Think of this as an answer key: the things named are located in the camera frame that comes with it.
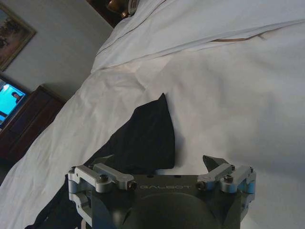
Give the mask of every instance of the screw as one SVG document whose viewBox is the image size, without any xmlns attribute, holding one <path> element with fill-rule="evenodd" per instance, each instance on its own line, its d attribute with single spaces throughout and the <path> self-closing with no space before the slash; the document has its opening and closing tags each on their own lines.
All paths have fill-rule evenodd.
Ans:
<svg viewBox="0 0 305 229">
<path fill-rule="evenodd" d="M 108 176 L 106 174 L 102 174 L 99 176 L 99 180 L 101 182 L 106 182 L 108 180 Z"/>
<path fill-rule="evenodd" d="M 127 183 L 127 190 L 135 190 L 137 188 L 137 183 L 135 181 L 129 181 Z"/>
<path fill-rule="evenodd" d="M 224 181 L 227 182 L 227 183 L 232 183 L 233 182 L 233 176 L 231 175 L 226 175 L 224 177 Z"/>
<path fill-rule="evenodd" d="M 205 188 L 206 188 L 205 183 L 203 181 L 198 181 L 196 184 L 196 188 L 198 190 L 205 191 Z"/>
</svg>

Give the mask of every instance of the silver metal bracket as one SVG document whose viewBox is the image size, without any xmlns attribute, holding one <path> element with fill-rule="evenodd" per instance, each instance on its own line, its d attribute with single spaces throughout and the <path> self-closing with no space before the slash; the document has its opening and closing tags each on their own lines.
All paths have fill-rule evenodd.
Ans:
<svg viewBox="0 0 305 229">
<path fill-rule="evenodd" d="M 199 190 L 212 190 L 222 177 L 232 173 L 232 166 L 230 164 L 221 164 L 207 174 L 199 175 L 197 178 L 197 188 Z"/>
<path fill-rule="evenodd" d="M 220 179 L 220 189 L 223 192 L 235 193 L 237 189 L 244 193 L 255 193 L 256 172 L 251 167 L 241 166 L 229 177 Z"/>
<path fill-rule="evenodd" d="M 136 182 L 130 174 L 121 173 L 102 163 L 95 164 L 93 170 L 82 165 L 68 172 L 69 199 L 75 202 L 77 212 L 92 227 L 92 211 L 83 191 L 110 192 L 113 185 L 122 190 L 135 190 Z"/>
<path fill-rule="evenodd" d="M 220 189 L 226 193 L 242 192 L 241 220 L 245 217 L 249 209 L 249 203 L 255 198 L 256 172 L 252 167 L 241 166 L 235 170 L 230 164 L 221 164 L 208 174 L 199 175 L 197 188 L 208 191 L 220 183 Z"/>
</svg>

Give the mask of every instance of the painting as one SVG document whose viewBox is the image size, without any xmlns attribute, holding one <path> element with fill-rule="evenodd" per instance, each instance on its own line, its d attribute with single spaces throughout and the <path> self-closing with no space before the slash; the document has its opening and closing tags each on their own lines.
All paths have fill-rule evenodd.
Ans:
<svg viewBox="0 0 305 229">
<path fill-rule="evenodd" d="M 0 70 L 4 71 L 34 36 L 35 30 L 0 3 Z"/>
</svg>

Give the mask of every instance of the dark wood furniture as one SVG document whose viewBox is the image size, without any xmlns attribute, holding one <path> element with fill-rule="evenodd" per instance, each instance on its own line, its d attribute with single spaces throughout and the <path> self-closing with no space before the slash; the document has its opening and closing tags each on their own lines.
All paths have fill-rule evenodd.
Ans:
<svg viewBox="0 0 305 229">
<path fill-rule="evenodd" d="M 123 18 L 106 8 L 109 0 L 87 0 L 87 2 L 114 28 Z"/>
<path fill-rule="evenodd" d="M 39 86 L 0 131 L 0 158 L 13 163 L 20 160 L 64 104 L 64 100 Z"/>
</svg>

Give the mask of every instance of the white duvet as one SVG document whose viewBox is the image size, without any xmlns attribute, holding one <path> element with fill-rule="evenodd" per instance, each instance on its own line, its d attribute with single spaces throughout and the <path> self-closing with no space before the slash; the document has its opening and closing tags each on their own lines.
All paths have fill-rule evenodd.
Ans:
<svg viewBox="0 0 305 229">
<path fill-rule="evenodd" d="M 142 0 L 103 45 L 79 91 L 8 173 L 0 187 L 0 228 L 32 224 L 69 168 L 162 92 L 175 129 L 176 166 L 161 174 L 205 173 L 203 154 L 252 165 L 257 193 L 242 228 L 304 228 L 304 19 L 300 0 Z M 244 42 L 210 42 L 264 31 Z"/>
</svg>

